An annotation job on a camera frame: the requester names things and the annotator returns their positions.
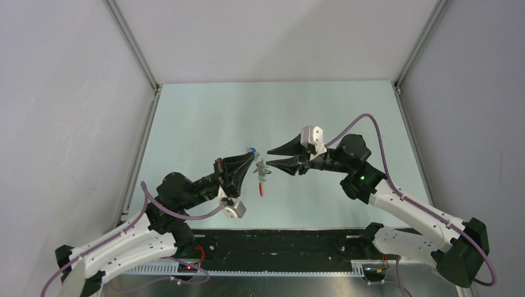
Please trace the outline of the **red-handled key organizer with rings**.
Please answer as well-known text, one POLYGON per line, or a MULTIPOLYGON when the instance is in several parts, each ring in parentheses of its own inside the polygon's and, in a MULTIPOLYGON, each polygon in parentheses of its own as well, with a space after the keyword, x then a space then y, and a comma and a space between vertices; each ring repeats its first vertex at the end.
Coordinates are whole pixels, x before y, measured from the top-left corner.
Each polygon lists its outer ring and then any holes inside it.
POLYGON ((272 172, 269 169, 269 166, 266 164, 266 162, 263 159, 258 160, 256 163, 256 169, 253 171, 253 173, 256 173, 258 175, 258 189, 259 189, 259 195, 261 197, 264 196, 264 183, 267 181, 267 175, 270 175, 272 172))

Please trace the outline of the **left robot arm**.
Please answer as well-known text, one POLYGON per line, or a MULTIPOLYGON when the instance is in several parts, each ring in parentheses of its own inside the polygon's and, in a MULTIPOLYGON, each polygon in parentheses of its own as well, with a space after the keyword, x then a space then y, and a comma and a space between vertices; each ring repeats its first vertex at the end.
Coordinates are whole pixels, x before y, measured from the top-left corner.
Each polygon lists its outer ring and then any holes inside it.
POLYGON ((240 196, 246 173, 258 153, 217 158, 211 174, 195 181, 179 172, 168 173, 153 196, 141 182, 144 202, 139 213, 83 246, 62 245, 55 250, 59 270, 55 279, 67 296, 92 296, 123 272, 148 261, 189 257, 196 240, 189 221, 211 218, 219 212, 241 218, 246 212, 240 196))

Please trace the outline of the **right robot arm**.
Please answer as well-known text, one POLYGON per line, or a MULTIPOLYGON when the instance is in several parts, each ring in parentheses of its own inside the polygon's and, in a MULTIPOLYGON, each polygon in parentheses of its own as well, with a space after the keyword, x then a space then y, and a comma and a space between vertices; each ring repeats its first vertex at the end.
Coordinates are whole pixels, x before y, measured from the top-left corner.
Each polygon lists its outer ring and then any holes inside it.
POLYGON ((369 224, 359 242, 365 257, 395 254, 436 268, 456 286, 469 288, 476 282, 490 252, 486 224, 475 217, 454 217, 408 197, 386 173, 368 163, 371 150, 361 135, 347 134, 336 148, 326 148, 322 153, 296 136, 268 154, 282 156, 268 161, 269 166, 292 176, 308 170, 344 173, 340 185, 348 198, 384 210, 416 231, 405 233, 381 223, 369 224))

